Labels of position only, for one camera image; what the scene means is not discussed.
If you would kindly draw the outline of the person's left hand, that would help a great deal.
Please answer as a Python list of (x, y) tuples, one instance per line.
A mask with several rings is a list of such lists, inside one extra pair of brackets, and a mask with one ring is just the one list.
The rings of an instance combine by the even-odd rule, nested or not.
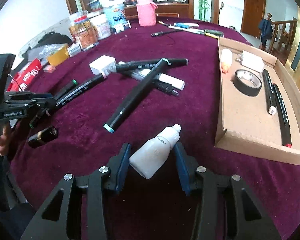
[(0, 136), (0, 156), (5, 156), (8, 153), (8, 147), (10, 144), (10, 141), (12, 139), (12, 129), (10, 126), (10, 123), (8, 122), (2, 131), (2, 135)]

